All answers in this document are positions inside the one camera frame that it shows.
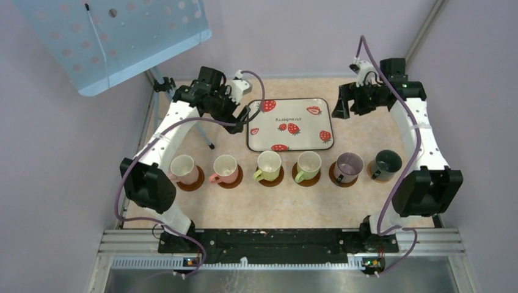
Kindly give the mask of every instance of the cork coaster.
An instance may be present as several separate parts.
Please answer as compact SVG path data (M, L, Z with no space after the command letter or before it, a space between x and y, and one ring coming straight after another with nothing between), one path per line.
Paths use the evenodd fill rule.
M295 165L293 165L293 168L291 168L291 177L293 178L293 181L295 180L295 177L297 177L298 173L299 172L297 172L297 163L295 163ZM295 181L295 183L297 183L300 186L304 186L304 187L313 186L318 182L318 180L320 180L320 173L322 173L322 172L319 170L318 174L315 177L313 177L312 179L302 180L300 183L297 183L297 181Z
M259 182L262 186L274 187L274 186L279 185L279 183L282 182L282 179L284 179L284 168L282 166L280 166L280 172L279 172L277 179L275 179L273 181L268 181L268 180L263 179L263 180L257 181L257 182Z
M238 186L242 180L243 180L243 170L242 170L241 166L238 165L238 179L236 179L236 181L234 181L232 183L220 182L217 185L219 185L223 188L226 188L226 189L232 189L232 188Z
M205 174L203 170L200 168L200 166L196 166L198 168L198 181L195 183L192 183L190 185L183 184L181 182L177 182L177 186L183 190L183 191L195 191L196 189L200 188L203 184L203 181L205 180Z
M371 179L372 179L371 165L372 165L372 163L373 163L373 162L374 162L374 161L371 161L371 162L367 165L367 174L369 174L369 178L371 178ZM387 182L389 182L389 181L390 181L390 179L389 179L389 180L372 179L372 180L374 180L374 181L376 181L376 182L379 182L379 183L387 183Z
M334 162L331 167L329 167L329 179L331 179L331 182L333 182L334 185L337 185L337 179L333 173L334 169L335 169L335 165L337 163ZM349 187L349 186L352 186L354 183L356 183L356 181L358 180L358 177L354 178L354 180L352 180L351 182L349 183L340 183L340 185L337 185L337 186L340 186L340 187Z

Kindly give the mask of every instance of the metal floor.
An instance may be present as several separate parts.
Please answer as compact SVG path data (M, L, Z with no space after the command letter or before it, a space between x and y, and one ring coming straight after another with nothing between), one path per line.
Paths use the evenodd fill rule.
M387 258L391 263L396 258ZM458 292L448 257L410 257L380 278L357 270L204 270L182 280L165 274L143 283L157 270L112 269L105 293L316 293L316 292Z

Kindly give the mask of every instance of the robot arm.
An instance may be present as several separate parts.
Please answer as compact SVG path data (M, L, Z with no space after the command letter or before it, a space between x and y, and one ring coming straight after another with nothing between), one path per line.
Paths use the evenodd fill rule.
M403 105L386 85L371 82L369 74L375 72L372 64L355 59L350 68L358 74L358 80L340 86L338 103L332 116L349 118L348 102L351 100L354 103L350 110L359 115L370 113L379 106L388 107L401 133L407 157L411 157L417 144L416 126L413 125ZM428 120L425 90L421 82L408 81L405 60L382 60L380 68L413 113L418 131L421 133L418 156L398 186L392 204L383 218L381 231L385 231L393 226L405 226L417 217L429 217L445 212L462 184L462 173L459 170L451 170L439 151ZM369 218L373 234L377 234L376 224L379 216L380 213L377 213Z
M217 121L233 124L242 122L248 117L250 109L245 107L237 117L234 117L233 113L243 95L251 90L252 84L243 79L241 71L237 71L236 76L227 84L227 78L222 72L202 67L198 79L189 86L182 85L175 92L166 117L151 138L158 141L139 159L125 181L126 197L175 231L186 234L194 224L174 202L176 188L167 174L176 150L196 121L183 123L165 135L162 133L175 123L187 118L201 117L205 113ZM242 124L224 127L230 134L243 131ZM121 174L127 171L132 161L129 158L122 161Z

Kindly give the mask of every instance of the dark gray mug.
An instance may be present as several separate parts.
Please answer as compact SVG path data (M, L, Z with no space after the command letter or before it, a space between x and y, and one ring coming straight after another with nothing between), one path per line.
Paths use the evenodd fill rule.
M389 181L401 169L402 165L401 157L396 152L391 150L380 151L370 163L371 179Z

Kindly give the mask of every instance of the pink mug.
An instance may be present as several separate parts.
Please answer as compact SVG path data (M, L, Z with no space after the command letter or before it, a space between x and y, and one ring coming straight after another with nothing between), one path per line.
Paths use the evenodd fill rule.
M186 155L181 154L176 157L170 165L170 171L167 177L173 182L181 182L185 185L191 185L198 181L198 167L194 164L194 160Z
M233 156L224 154L214 161L215 173L209 177L210 183L234 183L238 179L238 163Z

